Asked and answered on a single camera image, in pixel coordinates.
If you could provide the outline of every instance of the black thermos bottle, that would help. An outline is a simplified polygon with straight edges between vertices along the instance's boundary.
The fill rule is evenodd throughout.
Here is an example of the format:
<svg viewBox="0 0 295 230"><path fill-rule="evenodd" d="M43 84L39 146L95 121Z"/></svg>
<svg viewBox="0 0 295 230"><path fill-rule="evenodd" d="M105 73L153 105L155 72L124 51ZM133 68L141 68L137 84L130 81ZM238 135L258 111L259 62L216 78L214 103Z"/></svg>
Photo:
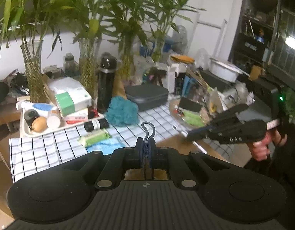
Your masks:
<svg viewBox="0 0 295 230"><path fill-rule="evenodd" d="M113 82L116 71L116 58L110 53L103 53L98 74L97 111L107 111L113 91Z"/></svg>

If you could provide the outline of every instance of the white tray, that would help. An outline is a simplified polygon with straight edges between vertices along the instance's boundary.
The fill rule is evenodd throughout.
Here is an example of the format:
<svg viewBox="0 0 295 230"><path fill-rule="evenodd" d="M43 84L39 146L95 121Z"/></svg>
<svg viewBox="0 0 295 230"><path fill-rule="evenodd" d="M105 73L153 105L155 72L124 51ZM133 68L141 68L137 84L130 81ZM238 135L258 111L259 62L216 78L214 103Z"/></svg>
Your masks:
<svg viewBox="0 0 295 230"><path fill-rule="evenodd" d="M72 128L72 127L75 127L77 125L81 125L83 124L84 122L88 122L88 121L91 121L91 120L87 120L87 121L84 121L84 122L79 122L79 123L74 123L74 124L67 124L65 121L62 121L61 123L61 126L57 129L49 129L47 128L45 131L41 132L41 133L37 133L37 132L34 132L32 131L25 119L24 119L24 113L25 113L25 109L22 110L21 112L21 119L20 119L20 137L39 137L39 136L42 136L42 135L46 135L46 134L49 134L49 133L53 133L55 131L61 131L61 130L65 130L65 129L68 129L68 128ZM96 118L93 118L93 119L102 119L104 118L104 115L103 114L100 114L99 113L99 117L96 117Z"/></svg>

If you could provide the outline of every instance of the person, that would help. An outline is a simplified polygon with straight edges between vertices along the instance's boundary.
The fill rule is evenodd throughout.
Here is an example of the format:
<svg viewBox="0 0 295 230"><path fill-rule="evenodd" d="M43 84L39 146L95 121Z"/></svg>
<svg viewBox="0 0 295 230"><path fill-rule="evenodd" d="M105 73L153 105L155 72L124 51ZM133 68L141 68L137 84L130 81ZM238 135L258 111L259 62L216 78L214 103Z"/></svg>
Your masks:
<svg viewBox="0 0 295 230"><path fill-rule="evenodd" d="M283 185L286 205L277 221L285 228L295 230L295 124L287 125L285 131L284 136L276 129L268 131L263 140L247 144L252 159L244 168L267 175ZM271 142L275 145L272 158L267 148Z"/></svg>

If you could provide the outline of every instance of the crosshair logo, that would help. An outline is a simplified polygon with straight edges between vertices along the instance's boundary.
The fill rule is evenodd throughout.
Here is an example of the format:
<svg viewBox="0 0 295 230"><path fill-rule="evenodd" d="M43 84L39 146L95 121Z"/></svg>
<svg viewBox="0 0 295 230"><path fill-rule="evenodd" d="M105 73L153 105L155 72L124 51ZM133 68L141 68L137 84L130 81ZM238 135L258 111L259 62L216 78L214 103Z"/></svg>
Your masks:
<svg viewBox="0 0 295 230"><path fill-rule="evenodd" d="M149 183L146 182L142 186L145 187L145 188L148 188L149 186L151 186L151 184L149 184Z"/></svg>

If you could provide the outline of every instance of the bright light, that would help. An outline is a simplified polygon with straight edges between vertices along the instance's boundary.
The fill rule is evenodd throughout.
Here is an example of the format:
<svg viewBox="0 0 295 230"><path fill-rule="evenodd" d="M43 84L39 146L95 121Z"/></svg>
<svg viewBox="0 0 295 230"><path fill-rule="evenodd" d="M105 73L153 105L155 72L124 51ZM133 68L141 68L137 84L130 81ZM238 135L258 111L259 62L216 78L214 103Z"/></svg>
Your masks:
<svg viewBox="0 0 295 230"><path fill-rule="evenodd" d="M289 36L289 37L286 39L286 44L287 44L289 47L292 47L292 48L295 50L295 38Z"/></svg>

